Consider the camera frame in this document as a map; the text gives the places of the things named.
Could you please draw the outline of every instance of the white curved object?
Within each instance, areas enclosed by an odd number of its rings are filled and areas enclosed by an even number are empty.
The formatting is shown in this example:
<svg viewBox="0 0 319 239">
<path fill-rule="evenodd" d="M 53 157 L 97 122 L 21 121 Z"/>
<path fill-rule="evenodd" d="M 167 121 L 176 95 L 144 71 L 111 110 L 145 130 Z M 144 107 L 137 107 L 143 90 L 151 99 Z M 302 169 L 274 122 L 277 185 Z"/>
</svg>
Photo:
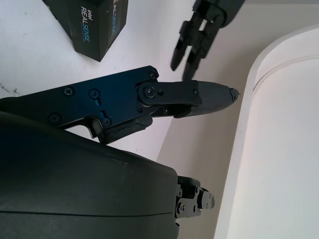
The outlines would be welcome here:
<svg viewBox="0 0 319 239">
<path fill-rule="evenodd" d="M 318 42 L 307 27 L 252 66 L 216 239 L 319 237 Z"/>
</svg>

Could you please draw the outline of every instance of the curved black cover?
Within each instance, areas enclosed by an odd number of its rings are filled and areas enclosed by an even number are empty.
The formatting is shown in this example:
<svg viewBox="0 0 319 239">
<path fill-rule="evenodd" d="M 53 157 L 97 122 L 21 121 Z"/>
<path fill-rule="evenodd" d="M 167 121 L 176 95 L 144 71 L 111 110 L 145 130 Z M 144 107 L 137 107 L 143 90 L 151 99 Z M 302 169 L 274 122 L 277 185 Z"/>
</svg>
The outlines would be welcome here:
<svg viewBox="0 0 319 239">
<path fill-rule="evenodd" d="M 177 238 L 176 172 L 0 112 L 0 238 Z"/>
</svg>

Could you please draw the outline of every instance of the box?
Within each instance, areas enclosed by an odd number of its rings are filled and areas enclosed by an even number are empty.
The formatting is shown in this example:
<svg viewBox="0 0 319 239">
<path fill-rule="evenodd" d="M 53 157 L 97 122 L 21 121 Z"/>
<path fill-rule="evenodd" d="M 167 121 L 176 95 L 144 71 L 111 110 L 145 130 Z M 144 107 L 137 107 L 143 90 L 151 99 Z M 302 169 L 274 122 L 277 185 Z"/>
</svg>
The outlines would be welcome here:
<svg viewBox="0 0 319 239">
<path fill-rule="evenodd" d="M 43 0 L 75 51 L 101 61 L 126 24 L 128 0 Z"/>
</svg>

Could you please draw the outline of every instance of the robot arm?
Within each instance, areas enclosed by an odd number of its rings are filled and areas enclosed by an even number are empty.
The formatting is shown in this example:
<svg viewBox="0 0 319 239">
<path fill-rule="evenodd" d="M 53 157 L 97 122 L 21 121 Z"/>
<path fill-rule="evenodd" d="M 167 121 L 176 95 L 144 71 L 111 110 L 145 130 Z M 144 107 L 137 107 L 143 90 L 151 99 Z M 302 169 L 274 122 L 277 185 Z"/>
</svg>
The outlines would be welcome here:
<svg viewBox="0 0 319 239">
<path fill-rule="evenodd" d="M 200 60 L 206 58 L 208 51 L 220 28 L 227 26 L 236 16 L 245 0 L 196 0 L 193 17 L 185 21 L 180 30 L 180 38 L 171 61 L 176 70 L 184 57 L 187 46 L 191 46 L 183 80 L 193 78 Z M 204 30 L 199 30 L 206 22 Z"/>
<path fill-rule="evenodd" d="M 0 100 L 0 238 L 176 239 L 177 218 L 214 207 L 200 182 L 106 146 L 152 117 L 207 114 L 238 91 L 158 82 L 151 66 Z M 84 125 L 101 143 L 63 129 Z"/>
</svg>

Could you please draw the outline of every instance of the screw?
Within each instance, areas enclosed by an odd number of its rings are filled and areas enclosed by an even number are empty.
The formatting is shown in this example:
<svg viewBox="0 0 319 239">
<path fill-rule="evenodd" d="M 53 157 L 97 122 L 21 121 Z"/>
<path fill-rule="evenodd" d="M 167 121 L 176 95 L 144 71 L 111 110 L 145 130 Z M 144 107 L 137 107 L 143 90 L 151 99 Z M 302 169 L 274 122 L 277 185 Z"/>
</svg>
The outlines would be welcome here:
<svg viewBox="0 0 319 239">
<path fill-rule="evenodd" d="M 177 208 L 177 213 L 181 214 L 183 211 L 183 207 L 185 208 L 185 206 L 183 205 L 183 203 L 179 203 L 178 204 L 178 208 Z"/>
<path fill-rule="evenodd" d="M 163 90 L 159 90 L 159 91 L 158 91 L 158 95 L 159 95 L 159 96 L 163 96 L 163 95 L 164 95 L 164 91 L 163 91 Z"/>
<path fill-rule="evenodd" d="M 150 71 L 150 72 L 149 72 L 149 77 L 150 77 L 152 80 L 154 80 L 154 79 L 156 78 L 156 73 L 155 73 L 155 71 Z"/>
<path fill-rule="evenodd" d="M 104 118 L 104 119 L 102 119 L 102 125 L 104 126 L 104 127 L 110 127 L 111 126 L 111 120 L 109 119 L 109 118 Z"/>
<path fill-rule="evenodd" d="M 61 116 L 57 113 L 52 113 L 50 116 L 49 116 L 49 121 L 51 124 L 58 124 L 61 122 Z"/>
<path fill-rule="evenodd" d="M 100 92 L 96 89 L 90 90 L 89 94 L 90 94 L 90 97 L 92 97 L 94 99 L 99 98 L 99 96 L 100 96 Z"/>
<path fill-rule="evenodd" d="M 71 87 L 67 87 L 64 89 L 63 93 L 66 95 L 66 96 L 71 96 L 74 94 L 74 90 L 71 88 Z"/>
<path fill-rule="evenodd" d="M 154 87 L 145 87 L 144 93 L 145 93 L 146 97 L 153 98 L 155 96 L 155 89 L 154 89 Z"/>
</svg>

